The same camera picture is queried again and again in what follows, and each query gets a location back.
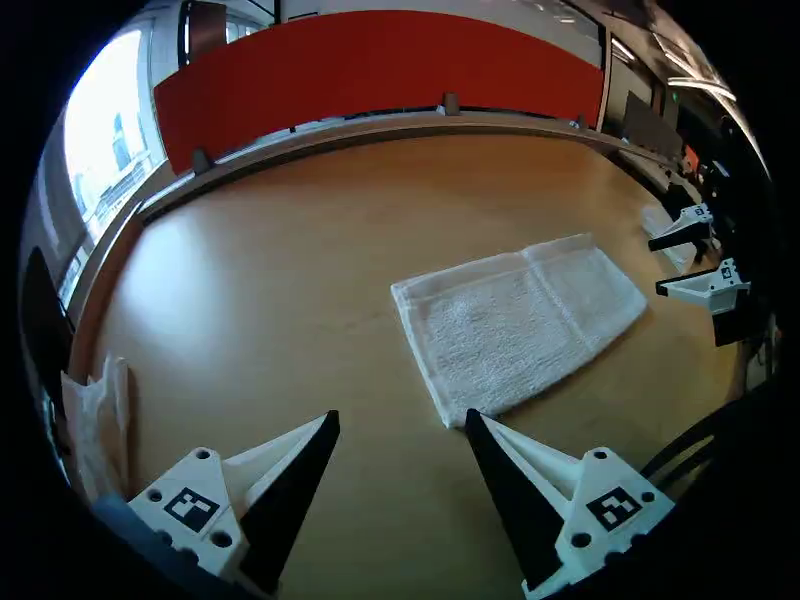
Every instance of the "white cloth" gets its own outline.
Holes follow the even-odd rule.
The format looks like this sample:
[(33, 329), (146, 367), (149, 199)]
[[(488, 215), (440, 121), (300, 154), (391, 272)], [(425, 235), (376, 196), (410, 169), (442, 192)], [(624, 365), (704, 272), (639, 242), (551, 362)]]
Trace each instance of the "white cloth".
[(91, 504), (100, 496), (128, 499), (128, 364), (106, 356), (103, 376), (80, 385), (61, 373), (74, 467), (73, 482)]
[[(672, 225), (672, 217), (660, 204), (648, 204), (642, 208), (642, 229), (648, 233), (650, 239), (664, 233), (670, 225)], [(679, 244), (659, 250), (659, 252), (663, 252), (678, 273), (683, 275), (692, 266), (697, 248), (694, 247), (694, 244)]]
[(647, 301), (581, 234), (392, 285), (447, 427), (496, 415), (592, 360)]

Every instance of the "red partition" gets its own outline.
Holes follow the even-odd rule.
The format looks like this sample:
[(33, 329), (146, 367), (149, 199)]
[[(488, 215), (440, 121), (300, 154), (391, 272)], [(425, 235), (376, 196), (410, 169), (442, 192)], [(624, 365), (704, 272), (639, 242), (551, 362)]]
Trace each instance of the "red partition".
[(176, 173), (325, 117), (462, 106), (597, 122), (603, 72), (548, 42), (439, 13), (371, 10), (279, 25), (205, 54), (155, 88)]

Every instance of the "wooden table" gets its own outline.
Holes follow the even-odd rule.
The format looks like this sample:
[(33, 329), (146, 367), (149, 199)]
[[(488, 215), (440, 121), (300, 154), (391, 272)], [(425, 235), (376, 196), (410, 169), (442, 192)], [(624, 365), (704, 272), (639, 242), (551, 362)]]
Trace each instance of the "wooden table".
[(198, 445), (230, 455), (322, 414), (342, 434), (283, 598), (522, 598), (466, 438), (445, 429), (389, 293), (412, 275), (591, 231), (645, 293), (596, 361), (503, 417), (634, 466), (723, 401), (733, 348), (655, 295), (652, 198), (574, 142), (442, 136), (339, 150), (222, 187), (149, 226), (98, 339), (133, 373), (137, 490)]

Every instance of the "ceiling light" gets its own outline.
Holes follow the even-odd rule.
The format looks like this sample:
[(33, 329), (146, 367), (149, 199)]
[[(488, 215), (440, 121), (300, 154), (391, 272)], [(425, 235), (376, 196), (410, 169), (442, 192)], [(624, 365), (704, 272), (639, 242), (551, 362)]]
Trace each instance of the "ceiling light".
[(733, 92), (716, 81), (709, 81), (708, 79), (692, 79), (691, 77), (670, 77), (667, 80), (667, 84), (671, 87), (688, 87), (698, 90), (705, 90), (707, 92), (714, 92), (736, 102), (736, 96), (733, 95)]
[(622, 52), (625, 56), (628, 57), (628, 60), (636, 60), (636, 57), (633, 55), (633, 52), (628, 50), (625, 45), (620, 42), (617, 38), (611, 38), (611, 45), (614, 46), (617, 50)]
[(611, 51), (611, 56), (613, 56), (614, 58), (616, 58), (617, 60), (619, 60), (621, 62), (624, 62), (626, 65), (630, 64), (630, 62), (631, 62), (630, 60), (628, 60), (627, 56), (625, 56), (624, 54), (620, 54), (619, 52), (617, 52), (615, 50)]
[(699, 72), (697, 69), (695, 69), (694, 67), (692, 67), (692, 66), (691, 66), (689, 63), (687, 63), (685, 60), (682, 60), (682, 59), (678, 58), (677, 56), (675, 56), (675, 55), (674, 55), (672, 52), (670, 52), (669, 50), (667, 50), (666, 52), (664, 52), (664, 56), (666, 56), (668, 59), (670, 59), (670, 60), (671, 60), (672, 62), (674, 62), (676, 65), (678, 65), (678, 66), (679, 66), (679, 67), (680, 67), (682, 70), (684, 70), (684, 71), (686, 71), (687, 73), (689, 73), (689, 75), (691, 75), (691, 76), (692, 76), (692, 77), (694, 77), (695, 79), (702, 79), (702, 78), (703, 78), (703, 77), (700, 75), (700, 72)]

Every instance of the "folded towel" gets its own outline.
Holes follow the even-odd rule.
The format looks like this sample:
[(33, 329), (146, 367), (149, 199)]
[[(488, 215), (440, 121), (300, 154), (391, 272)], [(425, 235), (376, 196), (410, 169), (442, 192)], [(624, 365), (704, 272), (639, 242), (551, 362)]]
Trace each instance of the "folded towel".
[(392, 295), (447, 427), (496, 415), (592, 360), (647, 301), (589, 234), (414, 277)]

